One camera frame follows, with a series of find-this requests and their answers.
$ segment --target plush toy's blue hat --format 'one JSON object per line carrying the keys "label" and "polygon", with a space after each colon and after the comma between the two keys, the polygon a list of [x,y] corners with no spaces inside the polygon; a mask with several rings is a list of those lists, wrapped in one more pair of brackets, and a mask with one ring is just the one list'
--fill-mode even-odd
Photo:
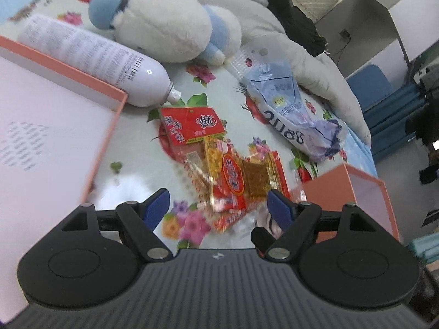
{"label": "plush toy's blue hat", "polygon": [[100,30],[111,28],[111,21],[118,11],[124,10],[128,0],[90,0],[88,15],[91,23]]}

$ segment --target triangular cutout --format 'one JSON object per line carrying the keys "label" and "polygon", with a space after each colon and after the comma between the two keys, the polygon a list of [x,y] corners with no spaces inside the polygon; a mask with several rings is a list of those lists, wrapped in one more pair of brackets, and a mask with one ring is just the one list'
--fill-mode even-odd
{"label": "triangular cutout", "polygon": [[87,213],[82,211],[76,214],[70,221],[63,227],[63,231],[81,231],[87,230]]}
{"label": "triangular cutout", "polygon": [[375,232],[376,230],[361,215],[351,214],[350,229],[352,231]]}

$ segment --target spray can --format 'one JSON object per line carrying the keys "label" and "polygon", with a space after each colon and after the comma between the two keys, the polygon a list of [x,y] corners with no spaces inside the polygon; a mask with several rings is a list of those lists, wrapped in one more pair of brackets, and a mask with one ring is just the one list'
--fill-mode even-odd
{"label": "spray can", "polygon": [[176,104],[180,99],[155,59],[68,23],[32,15],[18,42],[125,91],[132,105]]}

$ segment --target white plush toy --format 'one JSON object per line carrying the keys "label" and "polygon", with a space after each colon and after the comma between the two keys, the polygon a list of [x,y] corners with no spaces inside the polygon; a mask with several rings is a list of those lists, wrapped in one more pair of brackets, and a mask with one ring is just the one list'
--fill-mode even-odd
{"label": "white plush toy", "polygon": [[115,29],[116,41],[159,62],[201,58],[221,65],[241,46],[235,15],[198,0],[90,0],[99,29]]}

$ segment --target floral tablecloth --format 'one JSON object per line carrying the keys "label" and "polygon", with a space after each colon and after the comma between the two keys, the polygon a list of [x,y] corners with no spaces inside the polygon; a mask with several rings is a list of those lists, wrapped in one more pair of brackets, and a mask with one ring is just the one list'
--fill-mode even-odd
{"label": "floral tablecloth", "polygon": [[[89,0],[30,0],[0,25],[0,34],[16,39],[26,18],[39,12],[112,38],[88,19]],[[288,183],[295,187],[296,170],[303,182],[348,162],[376,175],[370,150],[350,132],[344,148],[335,156],[314,163],[274,132],[238,81],[223,67],[210,68],[196,63],[166,65],[182,102],[188,106],[213,107],[226,126],[226,137],[242,156],[278,151]],[[335,118],[322,100],[301,91],[312,119]],[[94,181],[90,201],[97,209],[113,209],[127,200],[143,201],[159,188],[171,194],[171,209],[155,233],[174,252],[178,247],[252,247],[249,230],[255,217],[244,218],[229,231],[211,230],[197,208],[198,196],[183,166],[173,158],[157,110],[127,105],[116,126]]]}

